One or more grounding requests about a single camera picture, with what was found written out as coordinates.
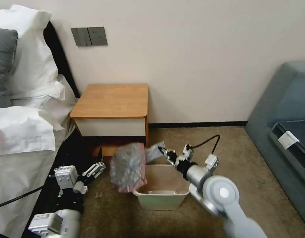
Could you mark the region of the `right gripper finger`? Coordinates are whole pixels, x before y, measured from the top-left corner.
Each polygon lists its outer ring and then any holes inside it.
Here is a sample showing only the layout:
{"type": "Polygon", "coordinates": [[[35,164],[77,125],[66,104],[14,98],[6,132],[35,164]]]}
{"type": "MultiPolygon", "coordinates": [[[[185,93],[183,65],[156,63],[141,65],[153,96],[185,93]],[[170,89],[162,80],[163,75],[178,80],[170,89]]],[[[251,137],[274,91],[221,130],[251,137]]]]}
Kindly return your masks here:
{"type": "Polygon", "coordinates": [[[193,157],[193,147],[190,144],[186,144],[184,149],[183,149],[183,154],[181,156],[181,161],[188,161],[191,162],[192,161],[192,157],[193,157]]]}
{"type": "Polygon", "coordinates": [[[167,158],[167,161],[172,164],[174,167],[177,167],[178,164],[178,155],[174,150],[168,150],[164,147],[158,147],[159,151],[167,158]]]}

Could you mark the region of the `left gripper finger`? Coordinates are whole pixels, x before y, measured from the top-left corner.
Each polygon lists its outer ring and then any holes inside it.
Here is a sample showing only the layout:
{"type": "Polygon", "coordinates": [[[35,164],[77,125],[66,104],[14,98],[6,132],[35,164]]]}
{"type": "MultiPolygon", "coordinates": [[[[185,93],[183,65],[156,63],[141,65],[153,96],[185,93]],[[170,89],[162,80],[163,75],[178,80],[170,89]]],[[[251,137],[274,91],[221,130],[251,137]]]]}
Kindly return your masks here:
{"type": "Polygon", "coordinates": [[[103,162],[102,148],[99,149],[97,161],[82,174],[83,179],[96,179],[106,168],[103,162]]]}

